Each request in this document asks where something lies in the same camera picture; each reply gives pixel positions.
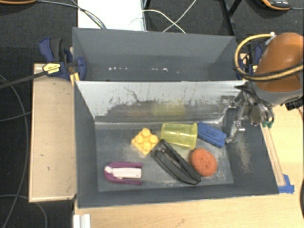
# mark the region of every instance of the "gray carpet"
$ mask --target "gray carpet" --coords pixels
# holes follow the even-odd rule
[[[193,0],[152,0],[150,8],[165,12],[177,19]],[[231,6],[234,0],[226,0]],[[304,6],[304,0],[289,0],[294,7]],[[303,10],[272,11],[261,8],[254,0],[242,0],[233,15],[238,38],[291,31],[303,35]],[[44,60],[38,42],[45,37],[64,39],[64,47],[72,45],[72,30],[76,26],[75,9],[32,4],[23,6],[0,5],[0,75],[9,80],[28,76],[32,65]],[[149,29],[162,31],[168,22],[161,16],[149,13]],[[216,0],[198,0],[197,4],[180,21],[188,33],[229,34],[222,7]],[[26,111],[31,110],[31,83],[16,85]],[[21,114],[16,97],[9,88],[0,90],[0,119]],[[17,192],[25,156],[25,127],[23,118],[0,123],[0,195]],[[21,195],[27,195],[28,180],[24,181]],[[0,199],[0,227],[8,215],[13,199]],[[44,203],[48,227],[71,227],[72,202]],[[7,225],[8,228],[44,227],[40,210],[19,200]]]

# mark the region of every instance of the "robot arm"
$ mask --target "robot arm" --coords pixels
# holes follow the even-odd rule
[[[244,72],[239,64],[239,51],[248,41],[271,38],[254,75]],[[239,87],[241,93],[235,106],[239,107],[227,143],[234,141],[237,132],[244,131],[242,120],[252,125],[262,123],[270,128],[274,122],[272,108],[285,104],[288,110],[303,105],[303,36],[283,33],[263,34],[245,39],[235,53],[236,71],[247,82]]]

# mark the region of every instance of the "gray bin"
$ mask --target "gray bin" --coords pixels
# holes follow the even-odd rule
[[[259,127],[247,124],[234,144],[217,148],[198,140],[218,161],[211,177],[192,186],[174,179],[130,142],[144,127],[159,135],[163,122],[204,121],[229,133],[230,101],[240,81],[76,82],[77,201],[80,208],[148,204],[278,193]],[[174,146],[187,159],[189,149]],[[142,162],[142,186],[105,180],[103,168],[116,161]]]
[[[84,57],[86,81],[75,84],[79,208],[215,199],[278,193],[259,127],[222,149],[198,140],[218,160],[215,175],[184,184],[130,145],[144,127],[204,121],[230,132],[237,109],[232,36],[73,29],[74,57]],[[174,146],[185,159],[189,150]],[[142,186],[109,183],[106,164],[142,162]]]

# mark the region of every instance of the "blue sponge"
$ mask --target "blue sponge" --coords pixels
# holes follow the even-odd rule
[[[199,122],[198,123],[198,137],[206,142],[209,142],[219,148],[223,147],[225,144],[225,138],[227,134],[220,130],[217,130],[210,125]]]

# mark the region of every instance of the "yellow lego brick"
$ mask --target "yellow lego brick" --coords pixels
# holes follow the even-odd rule
[[[148,128],[143,128],[131,141],[143,155],[147,155],[158,143],[158,137],[150,132]]]

